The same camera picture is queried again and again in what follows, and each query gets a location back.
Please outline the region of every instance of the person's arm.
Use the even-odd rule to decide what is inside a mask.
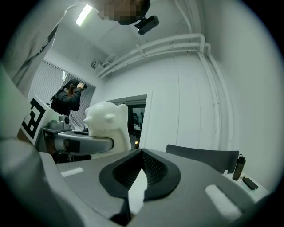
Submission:
[[[78,111],[80,107],[80,98],[82,90],[83,89],[81,87],[78,87],[75,93],[70,97],[67,96],[66,92],[61,92],[57,95],[57,98],[60,102],[70,107],[71,110]]]

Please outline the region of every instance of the cable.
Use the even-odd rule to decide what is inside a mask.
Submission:
[[[71,113],[71,117],[72,117],[73,121],[75,121],[75,119],[72,116],[72,111],[70,111],[70,113]]]

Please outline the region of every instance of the black phone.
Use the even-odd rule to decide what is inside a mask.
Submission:
[[[243,182],[252,190],[258,188],[258,186],[255,183],[253,183],[249,178],[243,177]]]

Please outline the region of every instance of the hand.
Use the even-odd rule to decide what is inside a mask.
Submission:
[[[78,87],[84,89],[84,84],[83,84],[83,83],[79,83],[79,84],[77,85],[77,88],[78,88]]]

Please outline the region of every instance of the black jacket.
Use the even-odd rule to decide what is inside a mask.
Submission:
[[[82,88],[78,87],[75,93],[68,97],[67,92],[64,89],[60,89],[53,97],[51,108],[57,113],[69,116],[71,110],[79,110],[81,92]]]

